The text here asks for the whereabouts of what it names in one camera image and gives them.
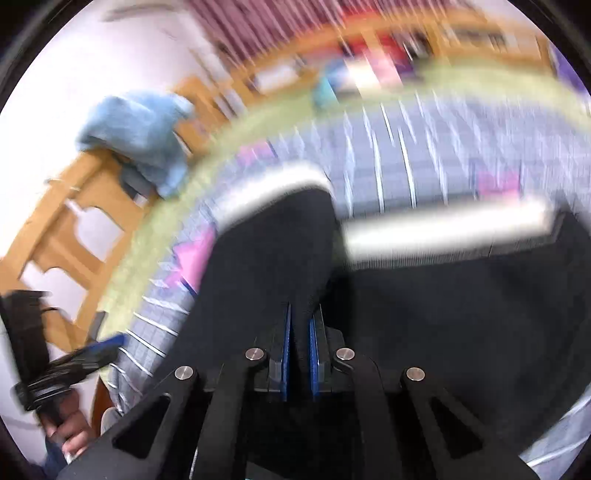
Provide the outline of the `person's left hand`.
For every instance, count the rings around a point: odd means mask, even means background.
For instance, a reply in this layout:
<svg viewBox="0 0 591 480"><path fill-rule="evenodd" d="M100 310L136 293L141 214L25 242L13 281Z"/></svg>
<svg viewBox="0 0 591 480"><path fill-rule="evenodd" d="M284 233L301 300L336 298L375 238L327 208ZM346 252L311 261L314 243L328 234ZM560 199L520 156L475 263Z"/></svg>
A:
<svg viewBox="0 0 591 480"><path fill-rule="evenodd" d="M57 440L61 444L62 453L75 458L96 439L95 432L80 409L80 397L77 390L71 390L61 398L58 411L62 421L60 425L57 425L45 413L39 415L40 422L49 438Z"/></svg>

